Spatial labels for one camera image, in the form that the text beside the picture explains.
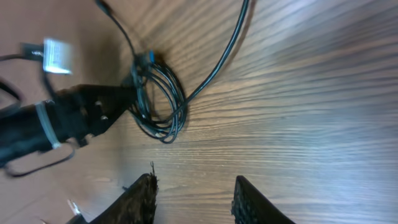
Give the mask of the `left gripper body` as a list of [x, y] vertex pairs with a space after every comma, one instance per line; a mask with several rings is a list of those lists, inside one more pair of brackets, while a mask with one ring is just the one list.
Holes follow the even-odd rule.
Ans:
[[85, 146], [87, 135], [105, 133], [136, 99], [131, 86], [76, 85], [54, 91], [46, 85], [51, 102], [37, 104], [39, 146], [58, 146], [74, 138]]

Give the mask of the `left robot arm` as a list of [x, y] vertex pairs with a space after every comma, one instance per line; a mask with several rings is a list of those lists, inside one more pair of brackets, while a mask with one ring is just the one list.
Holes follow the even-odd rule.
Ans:
[[135, 102], [135, 89], [125, 86], [77, 85], [56, 92], [49, 101], [19, 108], [1, 118], [1, 167], [56, 142], [106, 132]]

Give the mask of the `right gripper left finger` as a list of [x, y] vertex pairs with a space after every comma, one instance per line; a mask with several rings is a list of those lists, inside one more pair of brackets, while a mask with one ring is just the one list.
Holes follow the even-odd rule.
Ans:
[[142, 174], [132, 185], [124, 187], [121, 194], [104, 212], [88, 222], [75, 210], [67, 224], [153, 224], [159, 190], [154, 163], [150, 173]]

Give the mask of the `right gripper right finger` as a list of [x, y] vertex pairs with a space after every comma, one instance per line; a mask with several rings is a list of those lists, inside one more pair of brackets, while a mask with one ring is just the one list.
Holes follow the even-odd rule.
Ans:
[[295, 224], [243, 175], [236, 177], [231, 214], [236, 224]]

